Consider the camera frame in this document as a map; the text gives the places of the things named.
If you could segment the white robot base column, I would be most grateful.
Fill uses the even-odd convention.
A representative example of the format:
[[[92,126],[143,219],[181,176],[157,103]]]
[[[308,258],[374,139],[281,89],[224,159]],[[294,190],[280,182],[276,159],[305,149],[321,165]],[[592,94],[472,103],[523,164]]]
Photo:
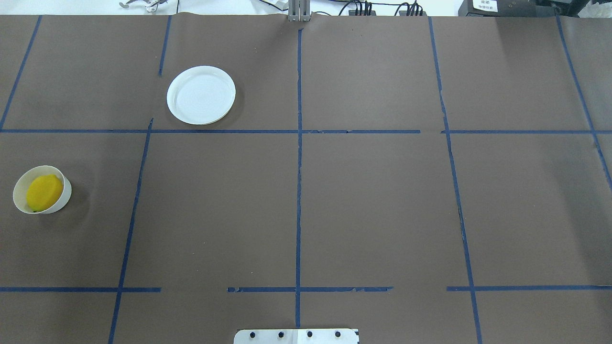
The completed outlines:
[[[350,328],[243,329],[234,344],[359,344],[359,330]]]

